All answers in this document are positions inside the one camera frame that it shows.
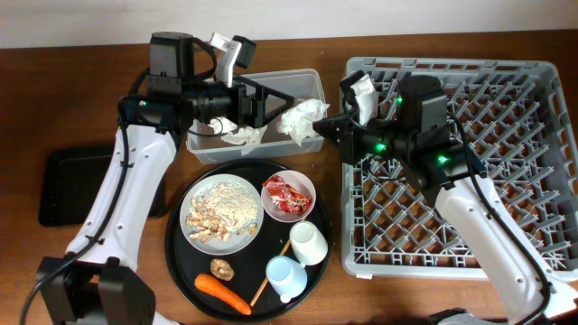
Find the red snack wrapper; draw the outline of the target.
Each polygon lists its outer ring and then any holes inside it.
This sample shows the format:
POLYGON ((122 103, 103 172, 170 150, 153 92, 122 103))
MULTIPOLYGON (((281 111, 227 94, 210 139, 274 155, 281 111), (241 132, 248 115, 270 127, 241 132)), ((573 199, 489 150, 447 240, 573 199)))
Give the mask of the red snack wrapper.
POLYGON ((305 196, 279 175, 273 175, 263 183, 271 201, 284 213, 302 215, 311 205, 312 197, 305 196))

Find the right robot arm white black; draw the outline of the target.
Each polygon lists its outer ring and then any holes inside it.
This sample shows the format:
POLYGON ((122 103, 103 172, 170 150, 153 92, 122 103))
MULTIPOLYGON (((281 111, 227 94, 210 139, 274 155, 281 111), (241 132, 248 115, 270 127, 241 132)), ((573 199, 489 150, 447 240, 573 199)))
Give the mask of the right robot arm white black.
POLYGON ((399 161, 406 181, 464 239, 509 323, 553 322, 577 312, 576 289, 555 273, 508 212, 458 117, 449 112, 438 78, 402 79, 393 121, 361 121, 365 107, 378 108, 375 87, 363 71, 344 78, 340 90, 342 113, 315 122, 313 130, 339 148, 346 164, 368 154, 399 161))

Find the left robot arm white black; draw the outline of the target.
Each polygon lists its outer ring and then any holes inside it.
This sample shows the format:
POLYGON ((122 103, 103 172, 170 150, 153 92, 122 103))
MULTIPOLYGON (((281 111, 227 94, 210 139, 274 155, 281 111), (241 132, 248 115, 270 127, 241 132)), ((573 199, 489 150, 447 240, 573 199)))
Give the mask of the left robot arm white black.
POLYGON ((242 36, 152 35, 149 66, 118 101, 115 147, 92 208, 64 256, 39 266, 32 296, 43 298, 53 323, 165 323, 136 272, 145 222, 195 122, 224 117, 259 128, 274 120, 265 108, 273 90, 234 72, 255 49, 242 36))

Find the white tissue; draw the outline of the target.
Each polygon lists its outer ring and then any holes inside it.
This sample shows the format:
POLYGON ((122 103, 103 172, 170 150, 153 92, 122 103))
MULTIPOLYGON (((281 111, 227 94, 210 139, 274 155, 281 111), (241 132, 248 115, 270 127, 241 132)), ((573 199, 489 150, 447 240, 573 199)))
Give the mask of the white tissue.
POLYGON ((303 100, 281 115, 276 129, 281 134, 289 135, 299 146, 302 146, 304 139, 318 136, 312 124, 323 119, 329 107, 329 104, 319 99, 303 100))
POLYGON ((209 127, 215 135, 228 144, 251 145, 260 144, 267 130, 267 126, 253 128, 251 126, 240 127, 225 117, 213 118, 209 122, 209 127))

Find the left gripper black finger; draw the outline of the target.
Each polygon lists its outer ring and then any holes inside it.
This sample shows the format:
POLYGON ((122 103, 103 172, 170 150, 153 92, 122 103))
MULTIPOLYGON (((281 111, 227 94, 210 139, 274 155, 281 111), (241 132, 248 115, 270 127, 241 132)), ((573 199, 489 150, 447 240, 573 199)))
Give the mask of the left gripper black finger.
POLYGON ((257 81, 254 81, 254 80, 252 80, 252 79, 243 77, 243 76, 241 76, 241 75, 235 75, 235 76, 234 76, 234 80, 235 80, 236 82, 249 85, 249 86, 251 86, 251 87, 253 87, 253 88, 255 88, 255 89, 264 90, 267 95, 272 95, 272 96, 275 96, 275 97, 277 97, 277 98, 281 98, 281 99, 285 100, 286 102, 294 102, 294 97, 293 97, 293 96, 287 95, 287 94, 285 94, 285 93, 283 93, 283 92, 281 92, 281 91, 279 91, 279 90, 276 90, 276 89, 270 88, 270 87, 268 87, 268 86, 265 86, 265 85, 263 85, 263 84, 261 84, 261 83, 258 83, 257 81))
POLYGON ((283 104, 281 104, 278 101, 266 100, 261 105, 261 126, 268 125, 270 122, 274 121, 278 116, 282 115, 293 106, 293 101, 285 101, 283 104))

